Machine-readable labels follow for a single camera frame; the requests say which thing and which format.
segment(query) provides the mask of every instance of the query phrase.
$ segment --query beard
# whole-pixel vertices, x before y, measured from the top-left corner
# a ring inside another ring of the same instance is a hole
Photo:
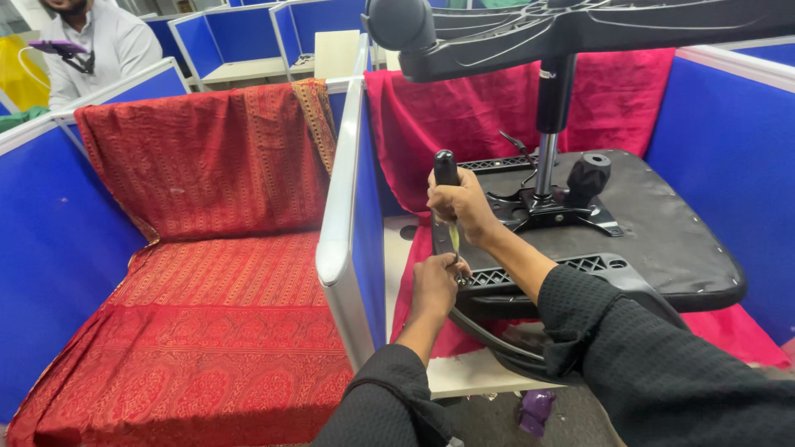
[[[63,16],[76,16],[86,12],[86,5],[88,4],[88,0],[78,0],[75,3],[72,3],[69,8],[66,10],[59,10],[57,8],[53,8],[50,6],[45,0],[39,0],[39,3],[48,10],[51,10],[53,13]]]

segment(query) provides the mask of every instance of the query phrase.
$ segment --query screwdriver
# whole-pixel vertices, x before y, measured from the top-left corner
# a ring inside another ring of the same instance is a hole
[[[451,151],[446,149],[440,150],[433,157],[433,176],[436,178],[437,185],[460,186],[460,182],[458,181],[458,165],[456,164],[456,158],[453,157]],[[456,253],[457,264],[460,260],[458,255],[458,249],[460,246],[458,226],[454,222],[453,225],[448,227],[448,229],[450,231],[452,249]],[[459,286],[463,285],[463,278],[460,272],[458,273],[458,278],[456,281],[458,282]]]

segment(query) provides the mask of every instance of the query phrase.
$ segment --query person's right hand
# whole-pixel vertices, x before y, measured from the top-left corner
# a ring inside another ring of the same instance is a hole
[[[460,186],[437,185],[431,171],[428,176],[428,208],[436,219],[448,225],[458,219],[467,241],[483,248],[488,238],[504,227],[491,211],[475,173],[458,168]]]

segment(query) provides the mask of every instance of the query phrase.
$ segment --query hand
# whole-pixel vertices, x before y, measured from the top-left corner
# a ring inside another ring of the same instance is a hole
[[[475,173],[458,168],[458,179],[461,186],[437,185],[432,171],[428,176],[428,208],[437,220],[448,225],[458,219],[467,241],[483,248],[488,238],[504,227],[491,211]]]
[[[414,264],[410,320],[427,317],[429,320],[444,322],[452,306],[456,304],[456,276],[459,272],[465,278],[472,276],[467,262],[460,259],[456,263],[454,253],[430,256],[425,261]]]

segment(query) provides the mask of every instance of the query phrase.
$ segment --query purple object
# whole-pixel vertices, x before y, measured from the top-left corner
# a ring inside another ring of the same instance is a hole
[[[557,396],[550,390],[527,391],[522,399],[519,428],[536,437],[544,437],[544,424],[552,413]]]
[[[30,41],[28,42],[28,45],[39,51],[48,52],[50,54],[60,54],[58,51],[59,49],[62,52],[68,52],[71,54],[88,52],[85,48],[70,41]]]

